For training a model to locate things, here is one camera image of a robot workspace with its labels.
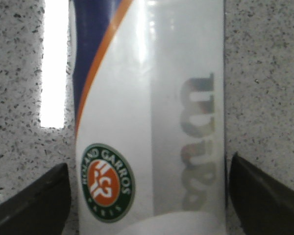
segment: roland garros logo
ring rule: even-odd
[[[120,220],[134,197],[134,178],[124,157],[104,144],[92,144],[81,165],[82,188],[92,214],[102,222]]]

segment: black plastic piece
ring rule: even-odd
[[[247,235],[294,235],[294,191],[235,154],[230,196]]]
[[[0,205],[0,235],[61,235],[71,206],[66,164]]]

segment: orange logo circle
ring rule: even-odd
[[[120,181],[115,169],[105,160],[95,160],[88,168],[88,189],[96,203],[108,207],[120,193]]]

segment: granite countertop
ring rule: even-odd
[[[42,0],[0,0],[0,202],[67,162],[78,234],[72,81],[64,128],[41,128]],[[225,23],[226,153],[294,189],[294,0],[228,0]],[[230,235],[243,235],[231,204]]]

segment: blue stripe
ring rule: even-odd
[[[77,28],[76,64],[73,73],[75,116],[87,74],[120,2],[121,0],[74,0]]]

